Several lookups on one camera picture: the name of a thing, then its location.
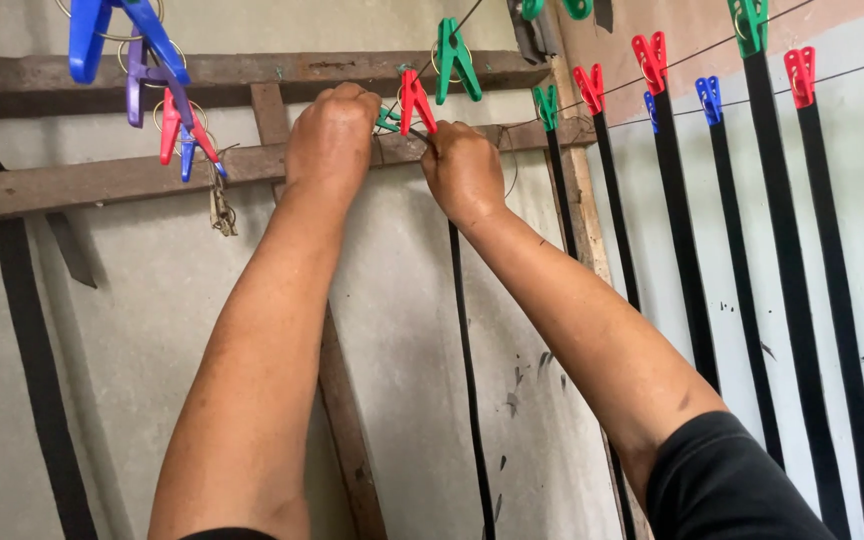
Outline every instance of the plastic clothespin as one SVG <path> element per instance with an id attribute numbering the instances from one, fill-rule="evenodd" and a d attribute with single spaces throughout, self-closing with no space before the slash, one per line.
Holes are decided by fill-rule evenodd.
<path id="1" fill-rule="evenodd" d="M 522 19 L 534 20 L 543 10 L 545 0 L 522 0 Z"/>
<path id="2" fill-rule="evenodd" d="M 559 111 L 556 107 L 555 84 L 549 84 L 546 94 L 540 86 L 532 88 L 532 96 L 538 105 L 538 117 L 542 119 L 542 126 L 546 132 L 559 127 Z"/>
<path id="3" fill-rule="evenodd" d="M 466 42 L 459 31 L 459 22 L 455 17 L 446 17 L 438 23 L 438 84 L 435 90 L 435 102 L 438 105 L 446 103 L 449 92 L 449 80 L 454 68 L 462 81 L 465 93 L 472 101 L 482 101 L 482 87 L 475 77 L 473 57 L 466 48 Z"/>
<path id="4" fill-rule="evenodd" d="M 399 124 L 399 132 L 402 133 L 402 136 L 409 134 L 409 128 L 412 126 L 413 109 L 418 110 L 418 117 L 425 124 L 425 129 L 429 134 L 434 134 L 439 130 L 439 126 L 435 124 L 435 117 L 432 116 L 432 109 L 429 108 L 426 91 L 417 77 L 418 74 L 415 69 L 406 69 L 402 72 L 402 117 Z"/>
<path id="5" fill-rule="evenodd" d="M 605 85 L 602 83 L 602 64 L 592 65 L 591 77 L 581 65 L 572 70 L 575 84 L 579 86 L 582 101 L 588 105 L 588 112 L 595 117 L 606 110 Z"/>
<path id="6" fill-rule="evenodd" d="M 561 3 L 568 16 L 575 20 L 585 19 L 593 12 L 593 0 L 561 0 Z"/>
<path id="7" fill-rule="evenodd" d="M 182 182 L 187 183 L 189 178 L 192 177 L 192 160 L 195 158 L 195 148 L 196 146 L 200 147 L 205 153 L 208 155 L 208 158 L 212 161 L 212 164 L 215 165 L 215 170 L 219 171 L 219 174 L 222 175 L 222 178 L 229 178 L 229 175 L 226 174 L 226 167 L 222 166 L 222 161 L 219 160 L 219 157 L 216 155 L 214 158 L 212 155 L 215 153 L 209 154 L 209 151 L 206 150 L 205 146 L 202 146 L 199 143 L 198 136 L 195 137 L 195 140 L 191 140 L 192 137 L 189 136 L 189 130 L 186 129 L 186 126 L 181 126 L 178 129 L 178 132 L 182 135 L 181 142 L 181 158 L 182 158 Z"/>
<path id="8" fill-rule="evenodd" d="M 389 123 L 389 118 L 395 121 L 394 124 Z M 378 109 L 378 119 L 375 120 L 375 125 L 379 128 L 385 128 L 390 132 L 397 132 L 399 130 L 399 124 L 402 122 L 402 117 L 398 114 L 392 112 L 390 108 L 386 108 L 383 104 Z"/>
<path id="9" fill-rule="evenodd" d="M 727 3 L 742 58 L 764 51 L 768 43 L 769 0 L 728 0 Z"/>
<path id="10" fill-rule="evenodd" d="M 122 8 L 126 12 L 151 50 L 172 71 L 175 80 L 183 85 L 192 83 L 183 59 L 169 42 L 169 35 L 162 28 L 149 0 L 75 0 L 69 20 L 69 73 L 76 83 L 89 85 L 95 81 L 106 42 L 100 33 L 109 30 L 113 8 Z"/>
<path id="11" fill-rule="evenodd" d="M 140 36 L 138 28 L 132 29 L 133 36 Z M 181 116 L 182 124 L 192 127 L 192 107 L 188 104 L 186 88 L 182 86 L 175 75 L 165 67 L 149 67 L 149 46 L 144 39 L 128 43 L 128 59 L 126 74 L 126 115 L 128 123 L 135 128 L 141 128 L 145 119 L 143 96 L 145 83 L 168 85 L 172 91 L 176 108 Z"/>
<path id="12" fill-rule="evenodd" d="M 815 47 L 785 53 L 785 71 L 792 85 L 795 108 L 804 109 L 815 103 Z"/>
<path id="13" fill-rule="evenodd" d="M 226 169 L 219 161 L 219 155 L 212 148 L 212 143 L 209 141 L 206 130 L 202 128 L 199 117 L 195 113 L 192 113 L 191 105 L 189 105 L 189 113 L 192 114 L 192 129 L 187 129 L 186 125 L 183 124 L 182 115 L 179 113 L 176 100 L 172 96 L 172 90 L 165 88 L 165 104 L 162 105 L 162 142 L 158 149 L 159 162 L 163 166 L 168 166 L 172 161 L 172 151 L 176 146 L 179 131 L 182 130 L 185 133 L 182 136 L 182 181 L 188 182 L 188 177 L 186 176 L 186 158 L 192 160 L 192 154 L 195 150 L 193 146 L 193 152 L 186 152 L 186 144 L 198 145 L 202 152 L 208 156 L 209 160 L 215 164 L 222 178 L 226 178 Z"/>
<path id="14" fill-rule="evenodd" d="M 695 90 L 699 92 L 699 102 L 705 111 L 705 121 L 714 126 L 722 121 L 722 96 L 719 94 L 719 78 L 712 76 L 695 80 Z"/>
<path id="15" fill-rule="evenodd" d="M 657 134 L 659 132 L 659 120 L 656 119 L 656 98 L 652 96 L 652 92 L 645 92 L 645 110 L 649 112 L 652 131 Z"/>
<path id="16" fill-rule="evenodd" d="M 645 84 L 649 92 L 657 96 L 666 91 L 666 33 L 657 31 L 652 34 L 652 39 L 646 39 L 645 35 L 636 35 L 631 39 L 631 50 L 635 53 L 638 67 L 645 77 Z"/>

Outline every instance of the painted wall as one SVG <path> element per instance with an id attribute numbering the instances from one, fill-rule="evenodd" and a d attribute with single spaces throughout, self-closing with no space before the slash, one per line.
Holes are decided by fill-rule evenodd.
<path id="1" fill-rule="evenodd" d="M 657 3 L 670 9 L 669 3 Z M 772 6 L 771 13 L 790 7 L 792 2 Z M 695 10 L 696 18 L 708 22 L 708 32 L 686 39 L 681 26 L 667 31 L 668 58 L 679 58 L 715 43 L 728 35 L 729 12 L 725 2 L 715 9 Z M 593 62 L 602 62 L 606 72 L 606 89 L 635 79 L 639 73 L 634 64 L 632 35 L 651 33 L 656 27 L 645 16 L 636 16 L 632 5 L 616 3 L 616 33 L 604 31 L 586 50 Z M 838 20 L 838 9 L 859 10 L 848 20 Z M 823 19 L 834 24 L 816 26 Z M 844 3 L 819 0 L 800 12 L 774 21 L 770 27 L 770 68 L 776 91 L 789 88 L 782 53 L 791 47 L 812 45 L 817 49 L 817 77 L 823 78 L 864 66 L 864 3 Z M 741 72 L 738 49 L 726 43 L 711 52 L 699 55 L 680 67 L 670 69 L 671 92 L 676 112 L 698 109 L 694 91 L 698 76 L 719 75 L 723 101 L 742 101 L 748 97 L 744 73 Z M 645 83 L 609 94 L 606 104 L 609 124 L 616 125 L 633 118 L 630 104 L 636 100 L 636 112 L 642 111 Z M 831 169 L 839 227 L 845 248 L 846 266 L 855 310 L 860 354 L 864 357 L 864 71 L 835 80 L 820 82 L 816 95 L 822 114 L 822 128 Z M 798 119 L 791 94 L 776 97 L 782 139 L 786 150 L 792 189 L 795 197 L 799 234 L 808 279 L 811 309 L 815 321 L 822 371 L 825 406 L 831 423 L 835 453 L 846 493 L 846 508 L 853 538 L 864 538 L 862 508 L 858 497 L 856 459 L 853 451 L 849 418 L 846 411 L 839 358 L 835 347 L 829 295 L 820 251 L 815 212 Z M 729 149 L 735 175 L 745 242 L 748 249 L 756 316 L 762 342 L 773 353 L 766 354 L 769 381 L 772 387 L 778 427 L 785 455 L 786 469 L 792 482 L 818 512 L 818 497 L 812 472 L 810 451 L 805 435 L 802 410 L 796 386 L 795 371 L 789 346 L 779 269 L 775 254 L 773 230 L 769 218 L 762 179 L 762 166 L 752 117 L 748 104 L 725 107 Z M 711 309 L 723 397 L 751 433 L 762 442 L 762 423 L 752 386 L 748 356 L 737 306 L 735 281 L 728 251 L 728 240 L 718 192 L 712 144 L 708 125 L 702 113 L 685 114 L 676 119 L 678 140 L 683 159 L 693 228 L 702 266 L 702 279 Z M 682 288 L 672 250 L 668 214 L 659 175 L 655 143 L 649 123 L 634 123 L 610 130 L 618 169 L 622 203 L 630 229 L 630 243 L 643 312 L 687 358 L 691 357 L 690 337 L 686 325 Z M 619 265 L 615 229 L 608 207 L 608 195 L 602 179 L 598 148 L 587 151 L 592 168 L 593 190 L 606 240 L 609 266 L 616 287 L 624 290 Z M 849 362 L 858 362 L 851 358 Z"/>
<path id="2" fill-rule="evenodd" d="M 166 28 L 186 53 L 424 49 L 439 19 L 472 5 L 166 4 Z M 113 29 L 126 33 L 120 19 Z M 0 0 L 1 56 L 62 54 L 66 32 L 52 0 Z M 462 33 L 473 49 L 516 47 L 499 0 L 483 2 Z M 290 106 L 290 117 L 302 108 Z M 527 91 L 494 92 L 479 104 L 450 96 L 434 112 L 470 124 L 534 117 Z M 258 144 L 250 109 L 213 109 L 209 119 L 220 147 Z M 120 115 L 0 121 L 0 160 L 23 168 L 149 156 L 158 153 L 158 135 Z M 506 156 L 503 166 L 510 206 L 561 244 L 543 155 L 520 153 L 517 165 Z M 237 238 L 210 229 L 205 194 L 69 212 L 98 291 L 67 276 L 42 216 L 28 220 L 102 538 L 145 535 L 165 446 L 212 324 L 273 211 L 267 186 L 229 196 Z M 563 387 L 557 362 L 539 372 L 545 344 L 466 243 L 462 262 L 491 491 L 502 496 L 499 534 L 619 538 L 598 423 L 571 382 Z M 390 538 L 476 537 L 482 521 L 446 219 L 418 166 L 369 173 L 330 298 Z M 59 538 L 20 365 L 0 276 L 0 537 Z M 509 393 L 520 403 L 514 417 Z M 314 536 L 351 538 L 331 444 L 317 404 L 306 467 Z"/>

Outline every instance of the black sleeve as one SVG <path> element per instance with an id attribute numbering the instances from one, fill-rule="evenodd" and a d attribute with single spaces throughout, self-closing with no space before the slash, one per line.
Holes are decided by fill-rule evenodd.
<path id="1" fill-rule="evenodd" d="M 185 536 L 181 540 L 276 540 L 264 532 L 250 528 L 226 527 L 204 530 Z"/>
<path id="2" fill-rule="evenodd" d="M 646 500 L 656 540 L 835 540 L 728 412 L 693 418 L 662 444 Z"/>

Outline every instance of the wooden post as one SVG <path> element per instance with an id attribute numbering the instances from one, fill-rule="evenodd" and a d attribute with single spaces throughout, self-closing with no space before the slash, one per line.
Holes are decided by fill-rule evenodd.
<path id="1" fill-rule="evenodd" d="M 289 123 L 285 117 L 285 105 L 278 84 L 253 84 L 251 86 L 252 111 L 258 127 L 259 142 L 284 144 L 289 139 Z M 285 184 L 271 185 L 272 197 L 278 203 Z M 318 355 L 318 388 L 325 405 L 335 442 L 335 454 L 339 459 L 342 483 L 348 497 L 348 509 L 355 524 L 355 533 L 360 540 L 388 540 L 382 509 L 378 504 L 378 493 L 373 481 L 372 466 L 362 436 L 362 423 L 349 371 L 342 356 L 339 334 L 332 318 L 332 308 L 325 304 L 325 320 L 321 331 L 321 349 Z"/>
<path id="2" fill-rule="evenodd" d="M 554 25 L 555 38 L 559 41 L 562 39 L 562 31 L 560 29 L 560 17 L 568 17 L 562 13 L 562 9 L 555 3 L 551 3 L 548 9 L 556 11 L 556 24 Z M 550 58 L 552 65 L 552 73 L 549 76 L 552 83 L 556 86 L 558 93 L 558 108 L 569 107 L 580 101 L 572 86 L 572 73 L 569 64 L 568 55 L 558 55 Z M 594 129 L 592 120 L 588 119 L 584 104 L 572 106 L 562 110 L 559 114 L 562 118 L 584 118 L 587 121 L 588 129 Z M 569 141 L 560 141 L 563 146 Z M 602 228 L 599 226 L 598 209 L 595 206 L 595 196 L 593 193 L 592 176 L 589 169 L 589 160 L 586 156 L 584 147 L 570 147 L 563 149 L 562 157 L 562 172 L 565 177 L 565 189 L 568 196 L 568 204 L 570 215 L 572 216 L 572 229 L 575 233 L 576 248 L 579 254 L 579 261 L 595 272 L 603 281 L 610 286 L 612 285 L 612 274 L 609 270 L 609 263 L 606 258 L 605 244 L 602 240 Z M 548 164 L 549 155 L 545 153 L 546 163 Z M 551 165 L 549 165 L 549 178 L 553 183 L 552 189 L 555 190 L 555 179 L 552 178 Z M 559 227 L 562 226 L 562 211 L 559 209 L 558 200 L 556 201 L 556 211 L 558 212 Z M 609 452 L 609 437 L 606 436 L 605 429 L 602 429 L 602 443 L 606 447 L 606 460 L 608 461 L 608 471 L 611 473 L 612 491 L 615 495 L 615 507 L 618 511 L 619 522 L 622 526 L 622 537 L 627 538 L 622 506 L 619 503 L 618 483 L 625 485 L 625 492 L 629 499 L 629 507 L 631 510 L 631 519 L 635 528 L 635 540 L 651 540 L 653 538 L 652 529 L 649 526 L 648 519 L 642 511 L 642 507 L 636 500 L 635 494 L 632 492 L 632 487 L 629 485 L 627 478 L 616 477 L 616 467 L 613 464 L 611 453 Z"/>

